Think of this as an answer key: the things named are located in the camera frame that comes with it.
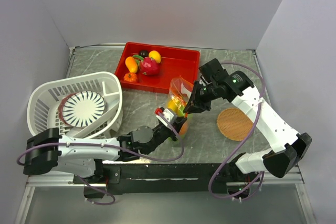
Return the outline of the orange tangerine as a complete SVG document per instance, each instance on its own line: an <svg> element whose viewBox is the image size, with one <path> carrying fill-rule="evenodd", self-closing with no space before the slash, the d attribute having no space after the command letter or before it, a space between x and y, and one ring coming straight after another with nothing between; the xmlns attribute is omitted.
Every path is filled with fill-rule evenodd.
<svg viewBox="0 0 336 224"><path fill-rule="evenodd" d="M186 134L187 130L188 130L188 122L185 122L179 131L179 135L183 137Z"/></svg>

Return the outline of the yellow orange fruit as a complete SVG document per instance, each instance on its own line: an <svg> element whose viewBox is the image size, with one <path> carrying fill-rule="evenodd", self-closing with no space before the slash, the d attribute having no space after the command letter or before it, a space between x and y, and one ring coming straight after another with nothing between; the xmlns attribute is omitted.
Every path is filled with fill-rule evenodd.
<svg viewBox="0 0 336 224"><path fill-rule="evenodd" d="M174 99L171 99L166 105L166 108L171 109L175 113L178 111L178 107L179 101Z"/></svg>

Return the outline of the clear zip bag orange zipper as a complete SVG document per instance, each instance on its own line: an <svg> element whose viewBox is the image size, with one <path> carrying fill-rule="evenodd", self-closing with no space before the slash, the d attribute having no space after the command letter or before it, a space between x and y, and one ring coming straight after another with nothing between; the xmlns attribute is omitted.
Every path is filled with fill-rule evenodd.
<svg viewBox="0 0 336 224"><path fill-rule="evenodd" d="M183 124L179 130L179 135L184 138L191 124L193 123L193 115L184 113L191 93L193 90L193 84L186 81L182 77L173 78L170 82L169 94L165 104L165 107L171 109L177 114L177 116L183 116L187 118L187 121Z"/></svg>

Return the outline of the yellow banana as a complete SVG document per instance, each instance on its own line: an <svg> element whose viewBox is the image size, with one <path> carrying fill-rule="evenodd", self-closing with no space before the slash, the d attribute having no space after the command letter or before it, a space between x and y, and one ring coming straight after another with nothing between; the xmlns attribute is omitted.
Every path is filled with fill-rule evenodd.
<svg viewBox="0 0 336 224"><path fill-rule="evenodd" d="M185 101L183 99L183 96L179 93L176 92L172 92L172 99L174 100L178 100L179 104L185 104Z"/></svg>

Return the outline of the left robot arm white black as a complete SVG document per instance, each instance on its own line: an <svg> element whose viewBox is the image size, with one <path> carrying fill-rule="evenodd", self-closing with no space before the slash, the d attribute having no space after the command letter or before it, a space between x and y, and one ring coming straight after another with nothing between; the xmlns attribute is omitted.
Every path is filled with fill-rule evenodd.
<svg viewBox="0 0 336 224"><path fill-rule="evenodd" d="M179 130L187 119L178 116L168 121L159 117L155 128L141 126L128 134L113 138L90 139L60 135L58 128L49 128L27 140L26 150L17 163L28 176L46 174L52 170L88 178L92 183L104 177L103 161L130 162L151 159L165 140L180 139Z"/></svg>

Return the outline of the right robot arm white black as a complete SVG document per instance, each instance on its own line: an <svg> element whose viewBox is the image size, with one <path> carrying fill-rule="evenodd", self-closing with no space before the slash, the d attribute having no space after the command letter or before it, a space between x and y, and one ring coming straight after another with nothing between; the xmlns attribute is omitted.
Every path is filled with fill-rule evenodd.
<svg viewBox="0 0 336 224"><path fill-rule="evenodd" d="M254 83L242 71L229 74L218 61L212 59L199 68L205 84L195 81L185 113L202 113L211 109L211 102L218 98L227 100L240 109L270 145L265 151L245 153L234 160L230 176L242 181L252 172L269 172L284 177L306 154L312 138L299 133L287 124L263 99Z"/></svg>

